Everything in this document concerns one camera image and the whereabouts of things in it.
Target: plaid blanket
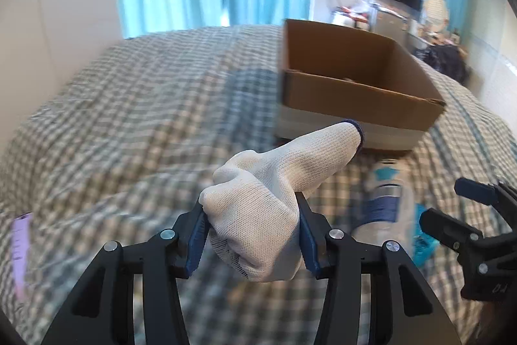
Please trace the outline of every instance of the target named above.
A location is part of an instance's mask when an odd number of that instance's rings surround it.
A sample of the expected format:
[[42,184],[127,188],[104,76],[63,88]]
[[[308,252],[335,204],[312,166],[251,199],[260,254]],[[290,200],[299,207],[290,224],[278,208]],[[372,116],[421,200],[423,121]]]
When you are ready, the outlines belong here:
[[[79,72],[17,131],[0,169],[0,305],[29,344],[43,338],[91,259],[112,239],[146,241],[190,210],[211,174],[236,152],[275,145],[276,26],[203,28],[129,39]],[[422,63],[448,106],[404,160],[418,202],[485,236],[507,229],[492,208],[459,198],[469,177],[517,185],[517,147],[502,120],[468,90]],[[359,154],[309,203],[349,230],[364,180],[382,156]],[[27,300],[16,301],[10,259],[14,217],[33,212]],[[440,246],[423,273],[462,339],[480,304],[461,299],[456,254]],[[325,281],[305,269],[291,281],[250,283],[207,245],[200,267],[178,281],[196,344],[311,344]],[[141,282],[135,282],[135,338],[145,342]],[[364,280],[360,343],[368,340]]]

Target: open cardboard box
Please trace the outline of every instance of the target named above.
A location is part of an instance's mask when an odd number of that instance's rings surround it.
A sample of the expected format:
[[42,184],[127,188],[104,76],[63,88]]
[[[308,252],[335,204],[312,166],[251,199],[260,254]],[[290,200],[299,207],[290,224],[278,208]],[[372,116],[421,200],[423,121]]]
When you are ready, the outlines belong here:
[[278,137],[353,119],[365,148],[410,151],[445,109],[415,58],[391,38],[288,19],[282,50]]

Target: white glove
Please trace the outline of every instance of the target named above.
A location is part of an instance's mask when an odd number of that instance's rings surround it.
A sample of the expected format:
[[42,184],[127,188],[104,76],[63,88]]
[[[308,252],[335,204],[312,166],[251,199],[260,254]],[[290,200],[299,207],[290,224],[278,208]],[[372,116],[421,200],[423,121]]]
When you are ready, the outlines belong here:
[[359,126],[344,122],[262,154],[233,156],[199,197],[215,230],[209,233],[214,251],[250,281],[293,278],[301,263],[294,192],[307,198],[362,142]]

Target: clear plastic bottle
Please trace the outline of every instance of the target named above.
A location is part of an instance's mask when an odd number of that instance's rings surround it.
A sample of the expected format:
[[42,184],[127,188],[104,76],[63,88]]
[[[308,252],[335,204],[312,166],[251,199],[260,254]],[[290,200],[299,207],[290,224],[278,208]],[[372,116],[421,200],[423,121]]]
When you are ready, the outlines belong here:
[[409,168],[397,160],[378,162],[366,181],[368,200],[361,207],[361,224],[352,236],[358,242],[382,246],[395,240],[413,256],[415,200]]

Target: bed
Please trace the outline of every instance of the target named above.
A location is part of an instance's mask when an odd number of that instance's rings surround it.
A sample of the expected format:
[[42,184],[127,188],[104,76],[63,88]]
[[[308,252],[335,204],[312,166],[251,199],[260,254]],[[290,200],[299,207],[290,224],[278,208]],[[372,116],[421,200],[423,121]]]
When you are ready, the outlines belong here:
[[[40,343],[105,242],[147,241],[191,209],[213,171],[233,154],[275,146],[281,38],[281,27],[237,26],[125,40],[20,127],[0,164],[0,305],[27,343]],[[460,176],[517,185],[510,130],[467,89],[421,65],[448,106],[404,158],[417,202],[485,236],[507,230],[491,208],[457,197],[453,185]],[[312,210],[349,230],[364,199],[365,176],[381,158],[358,154],[312,195]],[[10,226],[27,212],[33,213],[27,298],[19,303]],[[422,271],[465,340],[481,307],[459,295],[456,254],[440,246]],[[326,282],[302,268],[291,281],[250,283],[207,245],[198,270],[178,287],[193,345],[287,345],[314,341]],[[138,280],[135,291],[135,338],[142,344]],[[365,279],[360,343],[368,340],[368,308]]]

